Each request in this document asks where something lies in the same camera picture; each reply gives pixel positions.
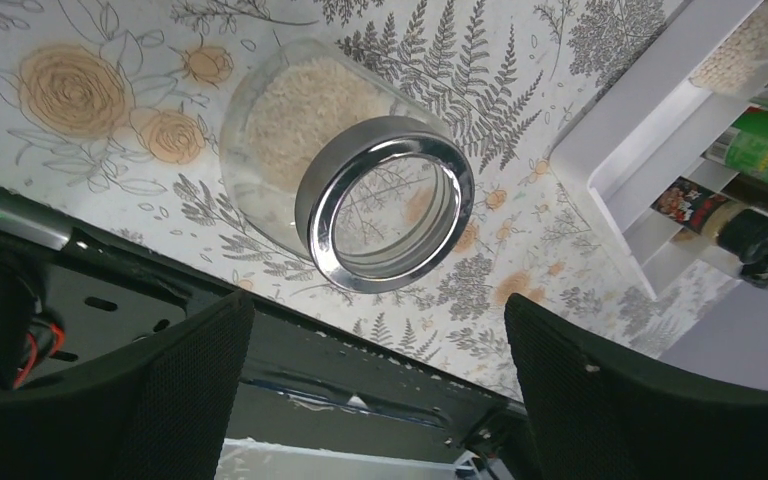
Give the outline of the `white divided organizer tray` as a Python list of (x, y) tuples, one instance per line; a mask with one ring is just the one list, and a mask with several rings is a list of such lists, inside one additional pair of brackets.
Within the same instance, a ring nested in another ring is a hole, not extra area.
[(689, 77), (758, 5), (691, 2), (549, 157), (619, 272), (651, 299), (698, 257), (671, 245), (679, 227), (654, 217), (651, 204), (680, 176), (711, 189), (726, 183), (700, 155), (748, 106)]

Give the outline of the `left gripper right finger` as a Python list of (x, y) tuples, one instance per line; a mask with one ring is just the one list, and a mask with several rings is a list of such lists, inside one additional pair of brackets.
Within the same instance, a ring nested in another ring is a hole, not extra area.
[(682, 370), (514, 294), (504, 312), (524, 420), (521, 479), (768, 479), (768, 391)]

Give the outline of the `glass jar with metal lid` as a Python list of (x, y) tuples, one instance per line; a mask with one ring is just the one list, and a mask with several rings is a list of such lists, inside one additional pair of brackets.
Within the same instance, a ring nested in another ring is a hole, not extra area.
[(431, 272), (473, 209), (473, 171), (446, 124), (314, 39), (278, 47), (241, 80), (219, 162), (251, 227), (361, 294)]

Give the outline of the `small black pepper bottle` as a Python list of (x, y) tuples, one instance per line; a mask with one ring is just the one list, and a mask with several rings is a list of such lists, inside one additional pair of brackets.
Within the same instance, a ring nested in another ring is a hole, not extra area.
[(650, 208), (738, 259), (735, 276), (768, 289), (768, 215), (748, 204), (677, 178)]

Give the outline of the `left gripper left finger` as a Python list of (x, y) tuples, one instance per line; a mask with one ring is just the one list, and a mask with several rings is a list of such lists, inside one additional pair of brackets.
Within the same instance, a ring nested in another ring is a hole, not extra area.
[(232, 293), (76, 367), (0, 390), (0, 479), (211, 479), (255, 318)]

